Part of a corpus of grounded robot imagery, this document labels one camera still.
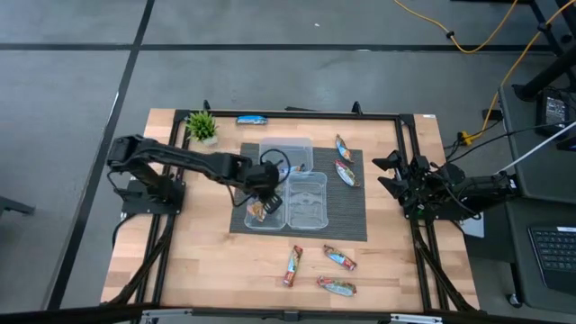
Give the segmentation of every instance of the laptop keyboard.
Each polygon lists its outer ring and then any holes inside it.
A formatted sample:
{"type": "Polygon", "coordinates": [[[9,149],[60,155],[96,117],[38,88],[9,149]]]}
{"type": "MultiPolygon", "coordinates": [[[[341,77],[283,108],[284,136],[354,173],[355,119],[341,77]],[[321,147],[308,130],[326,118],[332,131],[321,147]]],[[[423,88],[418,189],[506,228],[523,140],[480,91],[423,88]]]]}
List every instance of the laptop keyboard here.
{"type": "Polygon", "coordinates": [[[543,269],[576,272],[576,232],[532,230],[532,235],[543,269]]]}

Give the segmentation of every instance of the table leg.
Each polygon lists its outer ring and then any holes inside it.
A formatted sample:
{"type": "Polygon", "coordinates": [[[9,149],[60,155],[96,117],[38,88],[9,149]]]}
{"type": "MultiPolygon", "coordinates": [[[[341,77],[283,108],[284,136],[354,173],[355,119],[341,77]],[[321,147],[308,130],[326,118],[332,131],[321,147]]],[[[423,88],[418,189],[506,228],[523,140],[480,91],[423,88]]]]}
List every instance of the table leg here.
{"type": "Polygon", "coordinates": [[[518,276],[518,267],[515,263],[510,264],[510,271],[512,272],[512,282],[514,283],[514,293],[507,295],[508,302],[514,308],[522,307],[524,300],[522,298],[522,286],[520,285],[520,278],[518,276]]]}

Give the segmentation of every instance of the clear plastic container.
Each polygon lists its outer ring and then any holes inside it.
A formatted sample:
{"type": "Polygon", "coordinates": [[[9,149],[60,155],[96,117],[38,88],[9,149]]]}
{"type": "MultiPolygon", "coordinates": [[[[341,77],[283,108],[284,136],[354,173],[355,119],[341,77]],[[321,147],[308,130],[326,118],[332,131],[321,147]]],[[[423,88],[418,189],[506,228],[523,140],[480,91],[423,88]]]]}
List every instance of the clear plastic container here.
{"type": "Polygon", "coordinates": [[[290,174],[286,189],[286,217],[295,230],[320,230],[328,225],[326,175],[321,172],[290,174]]]}
{"type": "Polygon", "coordinates": [[[285,185],[278,186],[276,193],[282,197],[283,204],[275,212],[267,214],[263,221],[260,221],[257,216],[248,212],[248,206],[253,203],[258,203],[258,199],[250,198],[246,202],[246,217],[244,224],[252,230],[281,230],[286,225],[286,191],[285,185]]]}
{"type": "MultiPolygon", "coordinates": [[[[303,166],[303,171],[310,172],[314,168],[314,158],[312,154],[312,140],[308,138],[264,138],[260,142],[260,152],[258,157],[262,156],[262,153],[268,151],[269,149],[278,149],[282,151],[290,160],[291,167],[303,166]]],[[[285,173],[288,168],[286,163],[286,158],[276,152],[268,152],[263,158],[264,161],[270,161],[272,163],[277,163],[280,160],[283,162],[278,165],[278,169],[281,173],[285,173]]]]}

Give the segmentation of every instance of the yellow cable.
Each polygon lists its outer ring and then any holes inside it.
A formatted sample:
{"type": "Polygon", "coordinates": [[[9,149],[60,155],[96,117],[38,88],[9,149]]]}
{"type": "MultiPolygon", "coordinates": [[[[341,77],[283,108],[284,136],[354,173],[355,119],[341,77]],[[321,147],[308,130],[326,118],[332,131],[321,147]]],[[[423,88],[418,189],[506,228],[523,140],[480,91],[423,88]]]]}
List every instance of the yellow cable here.
{"type": "MultiPolygon", "coordinates": [[[[402,4],[399,0],[394,0],[394,2],[401,6],[402,8],[404,8],[404,10],[406,10],[407,12],[414,14],[415,16],[424,19],[427,22],[433,23],[434,25],[440,27],[444,32],[449,33],[450,31],[440,22],[435,21],[434,19],[430,19],[420,13],[416,13],[415,11],[409,9],[406,5],[402,4]]],[[[458,41],[456,41],[456,38],[454,36],[450,37],[450,40],[452,40],[452,42],[454,43],[454,45],[462,52],[465,54],[472,54],[477,52],[478,50],[482,49],[484,46],[486,46],[486,44],[488,44],[492,38],[494,38],[494,36],[500,31],[500,28],[504,25],[504,23],[506,22],[506,20],[509,18],[510,14],[512,13],[514,7],[516,6],[516,3],[518,2],[518,0],[515,0],[514,3],[512,4],[512,6],[510,7],[510,9],[508,9],[508,12],[506,13],[506,15],[504,15],[504,18],[502,18],[502,21],[500,22],[500,24],[498,25],[498,27],[496,27],[496,29],[492,32],[492,34],[490,35],[490,37],[484,42],[482,43],[479,47],[477,47],[476,49],[472,49],[472,50],[466,50],[463,49],[460,44],[458,44],[458,41]]],[[[568,8],[569,6],[573,5],[576,2],[576,0],[571,0],[570,2],[568,2],[567,4],[563,5],[562,8],[560,8],[556,13],[554,13],[550,19],[548,19],[548,21],[546,22],[546,24],[550,24],[552,23],[552,21],[554,19],[556,19],[556,17],[562,13],[562,11],[564,11],[564,9],[568,8]]],[[[526,54],[528,53],[528,50],[530,50],[530,48],[532,47],[532,45],[536,42],[536,40],[538,39],[538,37],[540,37],[541,32],[537,32],[536,35],[534,35],[534,37],[532,38],[532,40],[526,45],[526,48],[524,49],[524,51],[522,52],[522,54],[520,55],[520,57],[516,60],[516,62],[514,63],[514,65],[510,68],[510,70],[508,71],[508,73],[504,76],[504,78],[502,79],[502,82],[500,82],[500,86],[504,86],[504,84],[506,84],[506,81],[508,81],[508,79],[510,78],[510,76],[512,75],[512,72],[514,72],[514,70],[516,69],[516,67],[518,66],[518,64],[520,63],[520,61],[526,56],[526,54]]],[[[492,110],[494,109],[494,106],[496,105],[496,102],[498,101],[498,91],[496,92],[496,94],[494,94],[494,96],[492,97],[492,102],[490,103],[490,109],[488,110],[488,113],[486,114],[486,118],[484,119],[484,124],[482,125],[482,129],[481,131],[474,135],[474,136],[468,136],[466,138],[464,138],[463,140],[468,140],[468,142],[471,142],[472,140],[476,140],[478,139],[480,136],[482,136],[482,134],[484,133],[484,131],[486,130],[486,125],[488,124],[488,120],[490,118],[490,113],[492,112],[492,110]]]]}
{"type": "MultiPolygon", "coordinates": [[[[554,21],[554,19],[556,19],[556,17],[562,13],[562,11],[564,11],[564,9],[568,8],[569,6],[571,6],[572,4],[574,4],[576,2],[576,0],[571,0],[570,2],[568,2],[567,4],[565,4],[564,6],[562,6],[562,8],[560,8],[555,14],[553,14],[550,19],[548,19],[548,21],[546,21],[546,24],[550,24],[554,21]]],[[[516,60],[516,62],[514,63],[514,65],[510,68],[510,70],[508,71],[508,73],[504,76],[504,78],[502,79],[502,82],[500,82],[500,86],[504,86],[504,84],[506,84],[506,81],[508,81],[509,77],[512,75],[512,72],[514,72],[514,70],[516,69],[516,67],[518,66],[518,64],[520,63],[520,61],[524,58],[524,56],[528,53],[528,50],[530,50],[530,47],[532,47],[532,45],[536,42],[536,40],[538,39],[538,37],[540,37],[540,34],[542,34],[540,31],[536,33],[536,35],[534,35],[534,37],[532,38],[532,40],[526,45],[526,48],[524,49],[524,51],[522,52],[522,54],[520,55],[520,57],[516,60]]],[[[488,120],[490,118],[490,113],[492,112],[492,110],[494,109],[494,106],[496,105],[496,101],[498,100],[498,91],[496,91],[496,94],[494,94],[494,96],[492,97],[492,102],[490,104],[490,109],[488,109],[488,113],[486,113],[486,118],[484,119],[484,124],[482,125],[482,129],[481,131],[474,136],[469,136],[466,137],[465,140],[476,140],[478,139],[486,130],[486,125],[488,124],[488,120]]]]}
{"type": "MultiPolygon", "coordinates": [[[[409,9],[406,5],[404,5],[403,3],[401,3],[399,0],[394,0],[394,2],[396,3],[396,5],[401,6],[402,8],[404,8],[404,10],[406,10],[407,12],[414,14],[415,16],[417,16],[418,18],[422,18],[427,22],[433,23],[434,25],[442,28],[442,30],[446,33],[449,33],[450,31],[440,22],[435,21],[434,19],[430,19],[420,13],[417,13],[411,9],[409,9]]],[[[494,36],[496,36],[496,34],[500,31],[500,29],[502,28],[502,26],[504,25],[504,23],[506,22],[506,20],[509,18],[510,14],[512,14],[512,11],[514,11],[514,7],[516,6],[516,4],[518,3],[518,0],[514,0],[514,3],[512,4],[512,6],[510,7],[510,9],[508,9],[508,12],[506,13],[506,15],[504,15],[504,18],[502,18],[502,21],[500,21],[498,27],[496,27],[496,29],[492,32],[492,34],[490,35],[490,37],[488,37],[488,39],[482,43],[479,47],[475,48],[475,49],[471,49],[471,50],[466,50],[463,49],[460,44],[458,44],[458,41],[456,40],[455,36],[450,36],[450,40],[454,43],[454,45],[464,54],[473,54],[479,50],[481,50],[484,46],[486,46],[489,42],[492,41],[492,39],[494,38],[494,36]]]]}

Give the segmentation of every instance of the white cable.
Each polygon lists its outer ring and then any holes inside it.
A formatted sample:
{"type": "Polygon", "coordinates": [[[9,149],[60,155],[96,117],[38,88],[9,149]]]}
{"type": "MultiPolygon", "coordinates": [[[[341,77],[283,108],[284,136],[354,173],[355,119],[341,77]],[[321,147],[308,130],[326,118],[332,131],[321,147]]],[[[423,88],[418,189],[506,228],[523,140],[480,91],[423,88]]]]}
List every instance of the white cable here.
{"type": "Polygon", "coordinates": [[[539,150],[542,146],[548,144],[550,141],[554,140],[555,138],[557,138],[558,136],[562,135],[563,133],[565,133],[566,131],[568,131],[570,128],[574,127],[576,125],[576,121],[571,123],[570,126],[566,127],[563,130],[558,131],[557,133],[555,133],[550,139],[547,139],[545,141],[543,141],[542,143],[538,144],[535,148],[530,149],[529,152],[527,152],[525,155],[523,155],[522,157],[520,157],[519,159],[517,159],[516,161],[510,163],[509,165],[505,166],[504,168],[502,168],[500,171],[498,171],[497,173],[495,173],[494,175],[497,175],[498,173],[502,172],[502,171],[506,171],[509,167],[513,167],[516,163],[519,163],[520,161],[522,161],[525,158],[528,158],[528,156],[530,156],[532,153],[536,152],[537,150],[539,150]]]}

